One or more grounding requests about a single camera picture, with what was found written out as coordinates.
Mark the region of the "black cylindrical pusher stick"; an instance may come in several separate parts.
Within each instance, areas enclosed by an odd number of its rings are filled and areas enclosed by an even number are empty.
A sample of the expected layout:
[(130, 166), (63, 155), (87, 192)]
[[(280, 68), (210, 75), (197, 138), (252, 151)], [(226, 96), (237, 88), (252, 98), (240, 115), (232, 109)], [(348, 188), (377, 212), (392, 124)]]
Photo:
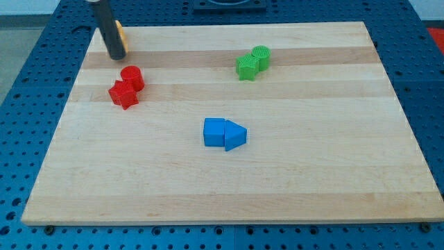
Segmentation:
[(103, 38), (108, 54), (112, 60), (122, 60), (126, 57), (126, 48), (109, 0), (87, 0), (92, 8), (94, 17)]

